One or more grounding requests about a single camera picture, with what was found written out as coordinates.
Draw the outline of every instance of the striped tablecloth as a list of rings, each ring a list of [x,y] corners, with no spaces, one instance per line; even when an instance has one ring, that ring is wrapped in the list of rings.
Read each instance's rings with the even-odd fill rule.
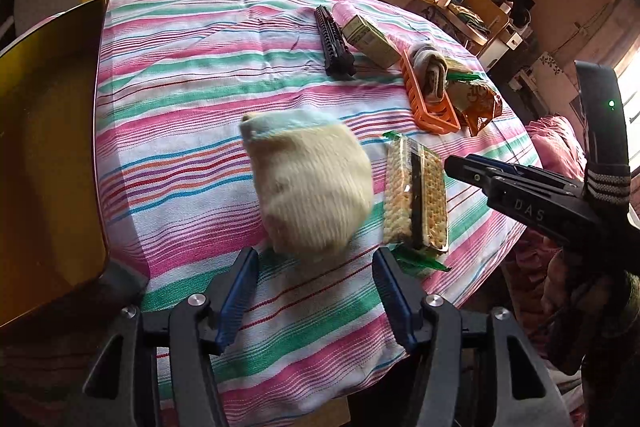
[[[286,425],[327,400],[374,383],[403,356],[372,281],[382,240],[385,145],[397,130],[441,156],[538,162],[508,106],[480,136],[435,136],[412,120],[399,70],[355,53],[353,80],[324,73],[313,10],[341,0],[111,0],[98,70],[100,198],[114,249],[142,254],[151,281],[144,310],[204,289],[242,247],[260,280],[236,342],[213,362],[231,425]],[[433,39],[481,66],[431,23],[375,0],[349,0],[382,31]],[[347,124],[369,155],[374,209],[350,251],[315,272],[264,253],[249,158],[238,123],[253,110],[313,107]],[[523,227],[489,210],[479,190],[446,180],[452,271],[424,281],[462,303],[500,263]],[[163,410],[174,417],[167,350],[159,350]]]

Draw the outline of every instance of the silver bolt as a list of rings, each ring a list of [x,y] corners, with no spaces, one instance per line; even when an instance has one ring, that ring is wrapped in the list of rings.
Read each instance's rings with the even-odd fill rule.
[[[125,308],[122,309],[122,311],[120,313],[122,313],[128,319],[132,319],[133,317],[136,316],[136,307],[135,306],[126,306]]]
[[[511,312],[505,308],[496,308],[494,310],[494,317],[496,319],[498,319],[499,321],[503,321],[505,319],[509,318],[509,315],[511,315]]]
[[[206,300],[207,298],[202,293],[194,293],[193,295],[189,295],[187,302],[191,306],[202,306]]]
[[[427,306],[431,306],[432,308],[437,308],[444,304],[444,299],[440,297],[437,293],[432,293],[431,295],[427,295],[424,298],[425,304]]]

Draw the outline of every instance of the window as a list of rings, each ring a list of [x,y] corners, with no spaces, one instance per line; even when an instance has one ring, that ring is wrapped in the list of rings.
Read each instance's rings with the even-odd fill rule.
[[[629,167],[633,172],[640,167],[640,51],[620,75],[618,86],[625,108]]]

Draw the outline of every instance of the rolled sock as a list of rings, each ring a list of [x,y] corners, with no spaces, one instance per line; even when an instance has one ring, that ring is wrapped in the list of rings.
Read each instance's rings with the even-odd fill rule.
[[[409,49],[422,97],[426,102],[440,102],[447,87],[447,61],[431,41],[414,44]]]
[[[316,261],[343,252],[373,204],[371,164],[350,131],[323,113],[249,113],[240,133],[273,249]]]

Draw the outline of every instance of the orange plastic basket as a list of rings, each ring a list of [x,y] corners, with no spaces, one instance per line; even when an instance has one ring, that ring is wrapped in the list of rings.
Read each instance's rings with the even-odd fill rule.
[[[445,91],[441,102],[427,103],[422,97],[422,91],[415,78],[414,68],[409,61],[406,51],[401,53],[400,69],[404,77],[404,86],[409,95],[409,104],[414,114],[415,124],[425,131],[435,134],[447,134],[460,130],[460,122],[453,110],[449,95]]]

